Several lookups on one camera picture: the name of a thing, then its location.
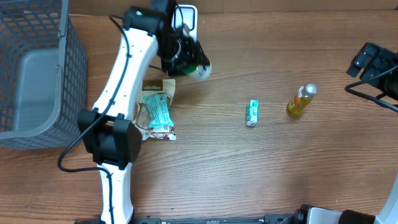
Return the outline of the green lid white jar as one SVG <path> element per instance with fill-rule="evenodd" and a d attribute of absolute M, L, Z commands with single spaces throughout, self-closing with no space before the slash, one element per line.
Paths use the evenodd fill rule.
<path fill-rule="evenodd" d="M 182 73 L 195 80 L 206 80 L 212 72 L 212 64 L 209 65 L 190 65 L 183 69 Z"/>

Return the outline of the beige PanTree snack pouch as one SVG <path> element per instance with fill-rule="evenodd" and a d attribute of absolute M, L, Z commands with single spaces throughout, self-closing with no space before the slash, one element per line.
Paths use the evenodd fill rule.
<path fill-rule="evenodd" d="M 137 113 L 133 124 L 141 132 L 142 139 L 175 141 L 174 122 L 170 115 L 176 81 L 174 79 L 143 80 L 137 96 Z"/>

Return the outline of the teal snack bar wrapper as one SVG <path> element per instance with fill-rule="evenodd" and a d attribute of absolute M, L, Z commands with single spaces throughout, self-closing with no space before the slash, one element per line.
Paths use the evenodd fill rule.
<path fill-rule="evenodd" d="M 174 127 L 167 105 L 167 95 L 165 93 L 162 92 L 144 96 L 144 103 L 150 113 L 150 128 L 165 125 Z"/>

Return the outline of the yellow liquid bottle silver cap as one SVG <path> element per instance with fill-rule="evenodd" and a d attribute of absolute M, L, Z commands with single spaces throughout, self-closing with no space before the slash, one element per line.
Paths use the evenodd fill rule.
<path fill-rule="evenodd" d="M 316 93 L 317 87 L 312 83 L 301 86 L 294 98 L 287 103 L 287 114 L 291 117 L 299 117 L 303 109 L 312 102 Z"/>

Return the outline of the teal tissue pack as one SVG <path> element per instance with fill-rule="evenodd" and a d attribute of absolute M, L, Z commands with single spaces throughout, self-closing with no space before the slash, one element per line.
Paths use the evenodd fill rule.
<path fill-rule="evenodd" d="M 259 101 L 251 100 L 246 107 L 246 125 L 254 127 L 259 121 Z"/>

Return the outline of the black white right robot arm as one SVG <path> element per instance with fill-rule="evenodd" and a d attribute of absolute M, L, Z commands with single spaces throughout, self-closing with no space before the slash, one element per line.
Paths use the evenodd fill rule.
<path fill-rule="evenodd" d="M 312 80 L 318 91 L 299 119 L 289 119 L 289 209 L 303 204 L 371 215 L 383 208 L 397 174 L 397 113 L 345 90 L 379 90 L 346 74 L 354 48 L 336 72 Z"/>

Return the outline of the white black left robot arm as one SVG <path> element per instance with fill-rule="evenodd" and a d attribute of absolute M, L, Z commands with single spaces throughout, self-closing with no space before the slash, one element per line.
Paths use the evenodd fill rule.
<path fill-rule="evenodd" d="M 103 191 L 100 223 L 132 223 L 131 169 L 142 144 L 133 124 L 138 93 L 154 57 L 170 76 L 204 80 L 211 63 L 197 37 L 198 10 L 176 1 L 133 6 L 117 27 L 121 43 L 108 82 L 92 109 L 78 115 L 80 139 L 92 155 Z"/>

